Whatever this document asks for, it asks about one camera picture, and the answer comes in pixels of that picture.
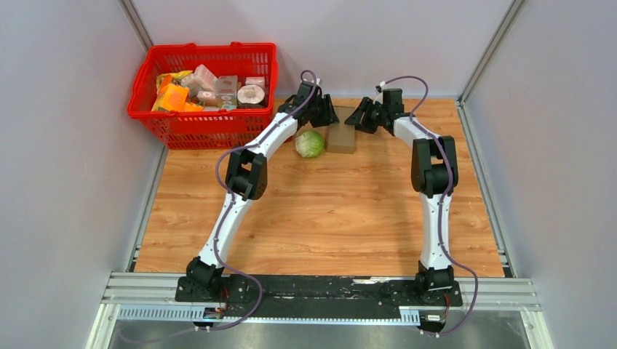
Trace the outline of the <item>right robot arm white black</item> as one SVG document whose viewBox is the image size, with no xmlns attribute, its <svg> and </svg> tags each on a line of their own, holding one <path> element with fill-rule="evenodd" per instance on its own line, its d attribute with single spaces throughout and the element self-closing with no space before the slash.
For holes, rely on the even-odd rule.
<svg viewBox="0 0 617 349">
<path fill-rule="evenodd" d="M 449 253 L 449 213 L 458 180 L 455 140 L 405 112 L 400 88 L 380 87 L 377 97 L 364 97 L 346 123 L 370 134 L 382 127 L 410 146 L 410 180 L 423 212 L 423 249 L 411 292 L 427 305 L 446 300 L 455 286 Z"/>
</svg>

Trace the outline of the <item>brown cardboard box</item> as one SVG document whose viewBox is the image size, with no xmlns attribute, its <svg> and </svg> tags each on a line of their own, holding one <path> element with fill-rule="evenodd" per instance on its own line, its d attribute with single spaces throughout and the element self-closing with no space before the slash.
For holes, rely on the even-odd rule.
<svg viewBox="0 0 617 349">
<path fill-rule="evenodd" d="M 345 124 L 344 121 L 352 115 L 354 108 L 335 106 L 334 111 L 339 122 L 329 125 L 326 151 L 328 153 L 353 154 L 356 149 L 356 130 L 353 125 Z"/>
</svg>

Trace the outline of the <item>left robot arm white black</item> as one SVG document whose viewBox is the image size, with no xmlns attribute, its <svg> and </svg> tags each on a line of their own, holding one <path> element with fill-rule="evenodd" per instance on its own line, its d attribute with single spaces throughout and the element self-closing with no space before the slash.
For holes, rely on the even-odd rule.
<svg viewBox="0 0 617 349">
<path fill-rule="evenodd" d="M 302 81 L 298 91 L 279 106 L 270 124 L 246 145 L 226 151 L 227 170 L 218 183 L 225 189 L 223 207 L 214 228 L 198 255 L 179 278 L 175 299 L 179 302 L 212 302 L 222 297 L 227 285 L 223 271 L 243 276 L 263 287 L 256 277 L 232 268 L 228 252 L 251 206 L 268 185 L 268 160 L 304 125 L 328 126 L 337 122 L 331 100 L 318 81 Z"/>
</svg>

